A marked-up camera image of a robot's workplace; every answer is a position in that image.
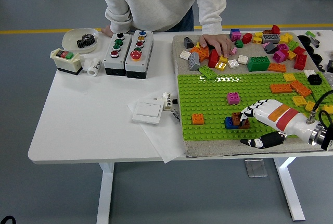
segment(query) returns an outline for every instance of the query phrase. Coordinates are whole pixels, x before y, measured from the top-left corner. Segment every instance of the yellow floor line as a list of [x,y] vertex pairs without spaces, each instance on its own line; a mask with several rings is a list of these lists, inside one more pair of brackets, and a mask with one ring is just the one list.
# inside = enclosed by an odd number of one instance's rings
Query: yellow floor line
[[[279,28],[333,28],[333,23],[314,24],[278,24]],[[272,24],[243,24],[223,25],[223,29],[270,29]],[[195,30],[201,30],[202,26],[194,26]],[[0,30],[0,34],[35,34],[35,33],[66,33],[71,29],[40,29],[40,30]]]

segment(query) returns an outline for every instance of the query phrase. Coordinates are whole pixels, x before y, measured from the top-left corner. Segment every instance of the robotic hand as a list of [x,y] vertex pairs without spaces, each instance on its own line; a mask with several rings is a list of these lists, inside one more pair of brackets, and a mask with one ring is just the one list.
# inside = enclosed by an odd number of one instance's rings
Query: robotic hand
[[240,126],[248,117],[255,117],[277,132],[265,134],[258,139],[240,141],[251,147],[268,148],[282,144],[288,135],[294,134],[311,145],[319,144],[322,149],[329,150],[332,145],[333,126],[325,129],[319,121],[313,119],[315,112],[311,113],[307,119],[304,114],[277,100],[260,100],[241,112]]

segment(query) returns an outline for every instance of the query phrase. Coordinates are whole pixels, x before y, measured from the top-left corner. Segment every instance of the red stripe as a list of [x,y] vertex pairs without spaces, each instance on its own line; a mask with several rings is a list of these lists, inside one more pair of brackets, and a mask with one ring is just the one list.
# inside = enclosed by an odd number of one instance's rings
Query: red stripe
[[276,126],[278,129],[281,129],[282,131],[285,130],[287,124],[294,118],[295,115],[298,114],[298,111],[290,108],[277,122]]

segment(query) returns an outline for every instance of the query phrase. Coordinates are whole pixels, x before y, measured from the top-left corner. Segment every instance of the grey floor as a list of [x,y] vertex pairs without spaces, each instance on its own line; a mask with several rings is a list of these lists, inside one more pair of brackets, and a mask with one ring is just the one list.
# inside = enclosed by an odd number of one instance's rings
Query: grey floor
[[[332,0],[227,2],[225,25],[332,23]],[[63,33],[4,31],[100,28],[104,11],[104,0],[0,0],[0,219],[96,222],[98,164],[35,165],[27,156]],[[264,161],[268,177],[254,179],[240,159],[116,164],[110,223],[292,223],[274,162]],[[331,224],[333,158],[297,158],[289,170],[305,223]]]

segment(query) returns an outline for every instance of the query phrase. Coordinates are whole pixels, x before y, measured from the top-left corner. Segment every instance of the white table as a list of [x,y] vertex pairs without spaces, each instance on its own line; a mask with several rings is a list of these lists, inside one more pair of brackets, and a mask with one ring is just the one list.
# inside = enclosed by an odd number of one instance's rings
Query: white table
[[[305,34],[305,31],[293,33],[299,35]],[[318,39],[322,47],[315,52],[324,58],[326,66],[333,31],[321,33],[322,36]],[[132,113],[127,104],[163,86],[175,86],[171,56],[172,38],[175,34],[186,33],[154,34],[152,58],[144,80],[108,76],[104,68],[101,68],[96,77],[82,72],[78,76],[61,71],[55,74],[28,156],[36,164],[99,163],[103,178],[97,223],[108,223],[109,220],[114,163],[162,160],[141,127],[132,122]],[[97,48],[84,57],[103,59],[109,41],[109,38],[100,34]],[[305,218],[292,185],[288,164],[296,156],[332,154],[260,155],[260,158],[274,157],[294,220]],[[258,158],[258,155],[199,159],[229,158]],[[186,160],[186,157],[183,155],[177,160]]]

